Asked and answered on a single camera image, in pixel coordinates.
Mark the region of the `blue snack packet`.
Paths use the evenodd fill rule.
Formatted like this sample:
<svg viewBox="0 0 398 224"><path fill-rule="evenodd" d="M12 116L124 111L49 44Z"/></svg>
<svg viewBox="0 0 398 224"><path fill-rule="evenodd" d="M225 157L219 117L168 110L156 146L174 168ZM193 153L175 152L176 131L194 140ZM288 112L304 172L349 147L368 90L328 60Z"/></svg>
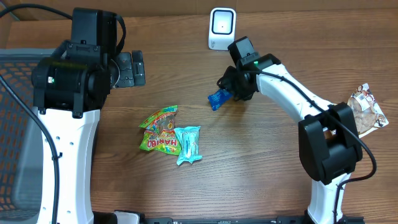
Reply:
<svg viewBox="0 0 398 224"><path fill-rule="evenodd" d="M233 94L224 89L219 89L216 93L209 95L208 100L213 111L218 110L224 103L226 103Z"/></svg>

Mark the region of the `green Haribo gummy bag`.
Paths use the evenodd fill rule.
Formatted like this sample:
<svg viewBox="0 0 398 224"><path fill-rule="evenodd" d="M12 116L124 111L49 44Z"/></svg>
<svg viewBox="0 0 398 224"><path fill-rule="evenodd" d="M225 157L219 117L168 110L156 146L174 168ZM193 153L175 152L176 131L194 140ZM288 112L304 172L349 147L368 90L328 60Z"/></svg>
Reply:
<svg viewBox="0 0 398 224"><path fill-rule="evenodd" d="M160 151L175 156L180 154L182 147L175 133L177 111L177 105L162 108L139 125L144 129L144 137L139 146L141 150Z"/></svg>

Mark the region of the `mint green tissue packet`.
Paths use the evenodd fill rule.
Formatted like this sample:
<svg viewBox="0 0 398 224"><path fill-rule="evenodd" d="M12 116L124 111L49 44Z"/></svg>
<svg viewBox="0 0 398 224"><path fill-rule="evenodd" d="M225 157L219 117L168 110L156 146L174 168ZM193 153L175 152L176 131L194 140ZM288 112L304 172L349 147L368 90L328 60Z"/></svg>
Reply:
<svg viewBox="0 0 398 224"><path fill-rule="evenodd" d="M202 159L198 152L198 141L201 126L187 126L185 128L175 128L176 137L181 145L181 151L178 155L177 165L184 162L193 164Z"/></svg>

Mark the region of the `beige dried mushroom bag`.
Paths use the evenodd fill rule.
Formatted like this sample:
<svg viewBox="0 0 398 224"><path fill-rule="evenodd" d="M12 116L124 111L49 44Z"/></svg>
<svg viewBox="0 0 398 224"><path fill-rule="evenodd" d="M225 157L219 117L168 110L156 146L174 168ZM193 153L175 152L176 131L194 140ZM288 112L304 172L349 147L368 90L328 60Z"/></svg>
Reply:
<svg viewBox="0 0 398 224"><path fill-rule="evenodd" d="M355 89L347 105L353 111L360 138L389 124L367 83Z"/></svg>

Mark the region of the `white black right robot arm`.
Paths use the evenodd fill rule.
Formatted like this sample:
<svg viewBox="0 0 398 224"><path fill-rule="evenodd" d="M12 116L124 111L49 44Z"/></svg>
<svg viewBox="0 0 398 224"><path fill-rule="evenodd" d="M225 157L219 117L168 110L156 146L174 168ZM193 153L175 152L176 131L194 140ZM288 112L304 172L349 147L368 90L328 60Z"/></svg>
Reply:
<svg viewBox="0 0 398 224"><path fill-rule="evenodd" d="M217 85L235 100L259 92L276 102L298 124L302 167L312 179L304 223L346 223L341 211L345 181L363 158L351 108L333 104L298 82L272 54L260 56L247 37L228 46L234 65Z"/></svg>

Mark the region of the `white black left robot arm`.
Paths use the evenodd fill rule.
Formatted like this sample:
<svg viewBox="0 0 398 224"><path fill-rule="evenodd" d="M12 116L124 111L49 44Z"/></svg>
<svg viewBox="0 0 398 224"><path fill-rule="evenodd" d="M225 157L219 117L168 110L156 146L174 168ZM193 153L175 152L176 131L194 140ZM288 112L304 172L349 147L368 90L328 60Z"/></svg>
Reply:
<svg viewBox="0 0 398 224"><path fill-rule="evenodd" d="M124 52L123 18L76 8L72 34L32 72L34 106L43 142L39 223L142 222L136 212L96 212L90 201L100 112L114 88L145 84L141 51Z"/></svg>

